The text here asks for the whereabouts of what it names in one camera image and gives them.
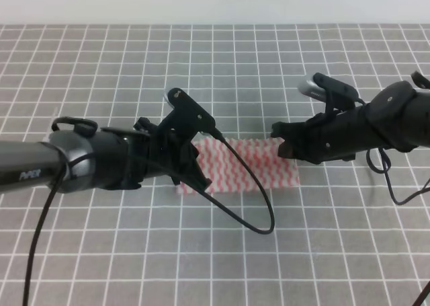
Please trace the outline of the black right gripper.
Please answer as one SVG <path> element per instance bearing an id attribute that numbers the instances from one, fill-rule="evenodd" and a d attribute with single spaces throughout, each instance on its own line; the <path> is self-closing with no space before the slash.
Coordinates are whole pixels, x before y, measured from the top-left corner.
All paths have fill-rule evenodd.
<path id="1" fill-rule="evenodd" d="M 277 155 L 283 159 L 298 159 L 313 164 L 325 161 L 355 159 L 355 154 L 368 149 L 388 147 L 388 141 L 366 118 L 363 107 L 356 116 L 338 116 L 334 120 L 276 122 L 271 137 L 284 141 Z"/>

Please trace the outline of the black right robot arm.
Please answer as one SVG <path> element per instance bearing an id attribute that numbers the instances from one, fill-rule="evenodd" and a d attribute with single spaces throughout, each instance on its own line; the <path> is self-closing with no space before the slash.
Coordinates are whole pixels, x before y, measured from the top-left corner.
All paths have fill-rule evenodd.
<path id="1" fill-rule="evenodd" d="M 277 154 L 313 164 L 355 159 L 370 149 L 408 153 L 429 146 L 429 80 L 420 72 L 398 81 L 365 103 L 342 81 L 315 73 L 299 91 L 325 103 L 325 111 L 305 122 L 276 122 L 271 137 L 283 139 Z"/>

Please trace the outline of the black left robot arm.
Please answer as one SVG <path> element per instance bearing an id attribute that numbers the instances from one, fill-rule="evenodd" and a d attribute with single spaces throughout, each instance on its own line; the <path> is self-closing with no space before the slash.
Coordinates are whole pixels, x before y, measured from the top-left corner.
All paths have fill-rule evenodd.
<path id="1" fill-rule="evenodd" d="M 52 123 L 45 141 L 1 142 L 1 191 L 60 182 L 58 192 L 100 188 L 136 190 L 147 178 L 167 175 L 173 183 L 205 190 L 211 183 L 198 165 L 191 133 L 139 118 L 133 128 L 99 128 L 82 118 Z"/>

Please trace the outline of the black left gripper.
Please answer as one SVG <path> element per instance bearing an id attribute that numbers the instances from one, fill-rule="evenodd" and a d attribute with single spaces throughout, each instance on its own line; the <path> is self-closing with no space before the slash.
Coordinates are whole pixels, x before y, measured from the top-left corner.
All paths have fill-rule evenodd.
<path id="1" fill-rule="evenodd" d="M 113 133 L 128 144 L 126 169 L 118 189 L 139 189 L 143 180 L 165 175 L 176 186 L 184 182 L 199 190 L 212 183 L 199 166 L 199 151 L 191 143 L 198 132 L 186 122 L 167 118 L 156 125 L 140 117 L 132 130 L 105 127 L 102 131 Z"/>

